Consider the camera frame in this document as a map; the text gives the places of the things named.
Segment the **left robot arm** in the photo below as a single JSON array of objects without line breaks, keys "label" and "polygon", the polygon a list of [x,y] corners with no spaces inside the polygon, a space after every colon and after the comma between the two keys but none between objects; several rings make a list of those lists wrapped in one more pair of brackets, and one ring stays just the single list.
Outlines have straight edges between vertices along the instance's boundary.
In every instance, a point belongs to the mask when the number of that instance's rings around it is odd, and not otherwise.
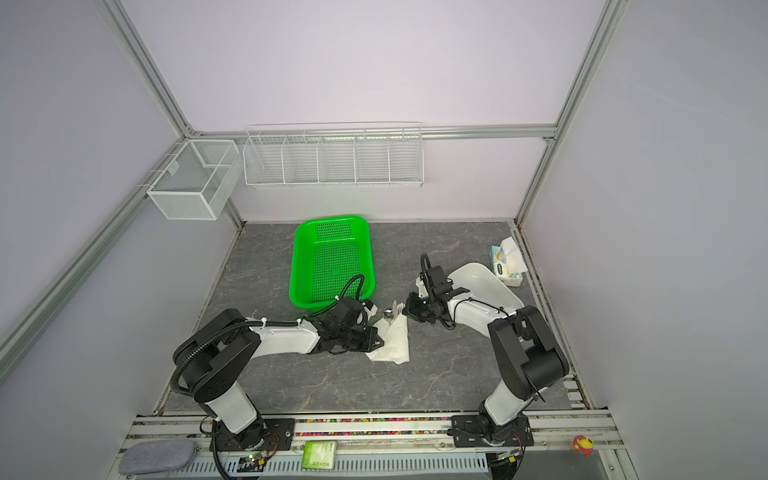
[{"label": "left robot arm", "polygon": [[189,397],[212,418],[211,447],[246,451],[271,434],[266,421],[239,383],[255,358],[319,353],[372,353],[385,345],[370,323],[375,305],[345,297],[296,320],[272,321],[222,311],[173,353],[173,392]]}]

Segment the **white paper napkin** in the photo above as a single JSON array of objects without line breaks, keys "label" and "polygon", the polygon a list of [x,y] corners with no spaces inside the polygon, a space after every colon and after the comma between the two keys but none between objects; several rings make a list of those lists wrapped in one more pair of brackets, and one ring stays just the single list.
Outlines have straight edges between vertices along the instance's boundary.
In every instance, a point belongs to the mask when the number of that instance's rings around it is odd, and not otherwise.
[{"label": "white paper napkin", "polygon": [[408,319],[400,314],[392,320],[380,319],[374,324],[384,345],[373,352],[367,353],[369,360],[374,362],[393,362],[396,365],[410,361]]}]

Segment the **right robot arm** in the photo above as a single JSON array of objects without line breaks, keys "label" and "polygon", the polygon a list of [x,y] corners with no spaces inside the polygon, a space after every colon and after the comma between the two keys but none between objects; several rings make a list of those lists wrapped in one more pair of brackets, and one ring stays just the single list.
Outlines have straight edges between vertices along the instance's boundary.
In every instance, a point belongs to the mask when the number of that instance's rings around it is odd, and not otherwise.
[{"label": "right robot arm", "polygon": [[451,417],[448,434],[459,448],[534,444],[524,410],[563,379],[570,364],[542,313],[523,302],[488,268],[468,263],[450,274],[421,259],[404,313],[449,329],[466,326],[490,340],[500,381],[476,414]]}]

